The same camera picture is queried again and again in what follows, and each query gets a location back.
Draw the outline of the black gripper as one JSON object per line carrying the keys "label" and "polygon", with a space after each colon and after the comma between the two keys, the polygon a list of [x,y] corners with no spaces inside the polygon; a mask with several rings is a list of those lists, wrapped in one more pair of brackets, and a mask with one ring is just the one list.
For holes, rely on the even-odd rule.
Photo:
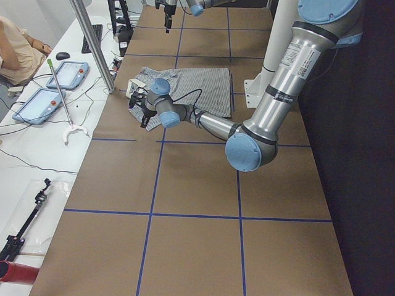
{"label": "black gripper", "polygon": [[170,30],[172,28],[172,15],[168,12],[176,12],[177,0],[155,0],[155,8],[159,9],[160,6],[164,7],[165,12],[165,32],[170,33]]}
{"label": "black gripper", "polygon": [[[145,103],[147,94],[148,94],[148,92],[145,88],[136,88],[136,89],[132,90],[130,101],[129,101],[129,110],[132,110],[136,106],[139,107],[141,110],[148,110],[146,103]],[[143,113],[140,127],[146,128],[152,117],[153,117],[152,112]]]}

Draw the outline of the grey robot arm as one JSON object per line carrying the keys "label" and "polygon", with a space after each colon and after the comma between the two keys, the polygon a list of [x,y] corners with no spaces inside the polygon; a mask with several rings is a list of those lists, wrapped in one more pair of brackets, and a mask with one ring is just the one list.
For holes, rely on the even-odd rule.
{"label": "grey robot arm", "polygon": [[187,121],[225,140],[230,165],[238,171],[254,171],[276,157],[278,129],[321,55],[360,41],[364,8],[363,1],[280,1],[262,71],[245,82],[245,92],[253,96],[257,107],[243,123],[195,105],[178,104],[163,78],[154,78],[150,85],[131,80],[129,105],[140,109],[142,127],[152,117],[158,117],[165,128]]}
{"label": "grey robot arm", "polygon": [[[164,7],[164,27],[165,32],[170,33],[172,28],[172,16],[177,11],[179,1],[176,0],[156,0],[155,8]],[[187,0],[186,6],[189,13],[195,17],[201,15],[206,9],[213,7],[236,7],[236,8],[266,8],[269,9],[272,1],[227,1],[227,0]]]}

